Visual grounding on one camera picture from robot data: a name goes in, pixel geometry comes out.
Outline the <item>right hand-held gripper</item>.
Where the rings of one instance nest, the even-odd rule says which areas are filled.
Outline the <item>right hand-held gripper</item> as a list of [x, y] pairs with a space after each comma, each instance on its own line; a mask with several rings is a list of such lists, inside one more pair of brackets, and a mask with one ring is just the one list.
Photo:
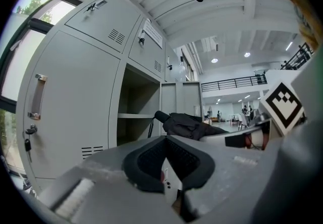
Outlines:
[[250, 115], [245, 135], [226, 136], [227, 147], [265, 150], [269, 141], [285, 137], [293, 128], [306, 122], [305, 111], [294, 89], [279, 82], [260, 99]]

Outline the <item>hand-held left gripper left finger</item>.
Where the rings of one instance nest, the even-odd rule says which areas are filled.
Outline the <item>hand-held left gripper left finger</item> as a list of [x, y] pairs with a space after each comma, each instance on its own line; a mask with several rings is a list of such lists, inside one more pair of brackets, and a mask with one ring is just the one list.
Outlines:
[[165, 136], [95, 153], [40, 194], [49, 209], [160, 209]]

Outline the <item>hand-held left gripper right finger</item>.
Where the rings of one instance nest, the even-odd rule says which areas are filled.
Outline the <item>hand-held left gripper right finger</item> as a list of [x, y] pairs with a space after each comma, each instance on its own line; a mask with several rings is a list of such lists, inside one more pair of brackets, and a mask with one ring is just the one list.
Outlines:
[[275, 168], [282, 140], [273, 139], [264, 151], [215, 146], [168, 136], [168, 148], [179, 149], [197, 168], [183, 181], [182, 216], [168, 208], [167, 220], [270, 220], [265, 189]]

